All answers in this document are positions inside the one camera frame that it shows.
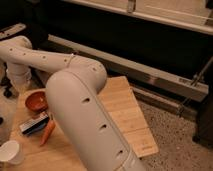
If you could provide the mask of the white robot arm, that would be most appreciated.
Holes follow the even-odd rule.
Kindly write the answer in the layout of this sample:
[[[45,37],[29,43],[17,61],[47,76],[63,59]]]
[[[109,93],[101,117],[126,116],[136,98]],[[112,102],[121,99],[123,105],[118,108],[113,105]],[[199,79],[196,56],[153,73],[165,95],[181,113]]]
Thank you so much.
[[[0,59],[16,87],[30,79],[31,67],[51,74],[45,88],[49,109],[87,171],[146,171],[97,97],[107,81],[102,63],[34,50],[25,36],[0,41]]]

